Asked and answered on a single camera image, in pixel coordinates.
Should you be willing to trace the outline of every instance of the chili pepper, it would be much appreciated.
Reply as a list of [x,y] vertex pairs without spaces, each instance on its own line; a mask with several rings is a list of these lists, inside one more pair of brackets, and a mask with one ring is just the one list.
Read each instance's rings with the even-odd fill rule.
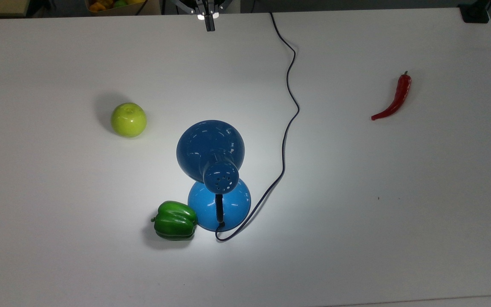
[[407,72],[408,71],[399,77],[399,81],[397,82],[397,91],[395,92],[395,98],[393,99],[391,105],[386,110],[371,116],[371,120],[378,120],[388,117],[397,112],[397,110],[399,110],[399,108],[403,105],[405,99],[407,99],[407,95],[409,94],[410,84],[413,81],[412,78],[407,75]]
[[168,240],[185,240],[194,235],[198,224],[196,212],[179,202],[167,201],[158,207],[158,214],[150,220],[159,237]]

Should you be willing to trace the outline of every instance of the power cord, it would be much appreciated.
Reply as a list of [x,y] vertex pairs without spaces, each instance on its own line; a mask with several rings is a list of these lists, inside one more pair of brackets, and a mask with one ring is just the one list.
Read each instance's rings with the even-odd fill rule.
[[289,43],[279,33],[278,27],[276,26],[276,21],[274,20],[274,15],[271,12],[269,12],[269,14],[270,14],[270,18],[272,20],[272,24],[274,25],[274,29],[275,29],[275,31],[276,31],[279,39],[289,49],[291,49],[291,51],[293,51],[293,60],[291,61],[291,64],[289,64],[289,68],[287,69],[287,74],[285,76],[285,81],[286,81],[286,84],[287,84],[287,90],[289,92],[289,95],[291,96],[291,98],[293,99],[293,102],[297,106],[297,112],[295,113],[295,115],[291,118],[291,120],[287,124],[287,128],[285,128],[285,133],[283,135],[283,140],[281,141],[281,173],[280,173],[280,175],[269,186],[269,188],[265,191],[265,194],[263,194],[263,196],[261,197],[261,199],[259,200],[259,202],[257,202],[257,204],[255,205],[255,207],[253,208],[253,210],[251,211],[251,213],[245,218],[245,220],[238,227],[238,229],[236,229],[231,235],[229,235],[228,237],[219,237],[218,236],[218,234],[220,232],[220,229],[225,226],[225,222],[220,223],[220,225],[215,230],[215,237],[216,237],[216,239],[218,241],[222,241],[222,242],[228,241],[228,240],[232,239],[235,235],[237,235],[240,231],[242,231],[242,229],[244,229],[244,227],[247,225],[247,223],[249,222],[249,220],[253,217],[253,215],[255,214],[255,212],[257,211],[257,209],[261,206],[261,204],[263,203],[263,201],[265,200],[265,198],[270,194],[270,192],[272,190],[274,190],[275,186],[279,183],[279,181],[281,180],[281,178],[285,174],[285,145],[287,143],[287,135],[288,135],[289,128],[291,127],[292,122],[295,120],[295,118],[298,116],[298,113],[300,112],[300,105],[298,104],[297,100],[295,99],[295,96],[293,96],[293,93],[291,92],[291,88],[289,87],[289,72],[291,72],[291,68],[293,67],[293,64],[295,63],[295,58],[297,57],[297,53],[293,49],[293,47],[291,47],[291,45],[289,45]]
[[144,1],[144,4],[142,4],[142,7],[138,10],[138,12],[136,13],[135,16],[138,16],[142,12],[142,9],[145,7],[145,4],[147,4],[147,1],[149,1],[149,0]]

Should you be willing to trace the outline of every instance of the black device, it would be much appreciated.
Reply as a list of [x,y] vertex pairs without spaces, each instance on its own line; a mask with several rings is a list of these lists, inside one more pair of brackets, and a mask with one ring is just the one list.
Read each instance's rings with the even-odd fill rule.
[[189,15],[196,15],[205,21],[208,32],[215,31],[213,19],[226,10],[232,0],[171,0],[177,7]]
[[458,8],[462,14],[462,19],[465,23],[488,23],[488,3],[491,5],[491,0],[478,0],[473,4],[459,4]]

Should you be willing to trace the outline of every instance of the lamp shade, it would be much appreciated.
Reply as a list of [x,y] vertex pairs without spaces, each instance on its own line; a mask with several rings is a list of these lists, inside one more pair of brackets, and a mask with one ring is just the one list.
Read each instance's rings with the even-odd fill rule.
[[227,194],[238,185],[244,155],[242,136],[230,124],[218,120],[194,124],[177,143],[181,169],[213,194]]

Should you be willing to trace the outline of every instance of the box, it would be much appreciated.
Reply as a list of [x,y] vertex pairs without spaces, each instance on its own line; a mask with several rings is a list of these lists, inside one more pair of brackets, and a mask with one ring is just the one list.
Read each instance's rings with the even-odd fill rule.
[[[88,9],[96,0],[84,0],[86,9]],[[120,8],[108,9],[100,12],[90,12],[92,16],[134,16],[142,7],[142,3],[130,4],[129,6],[121,6]],[[140,15],[160,15],[160,1],[149,0],[142,9]]]

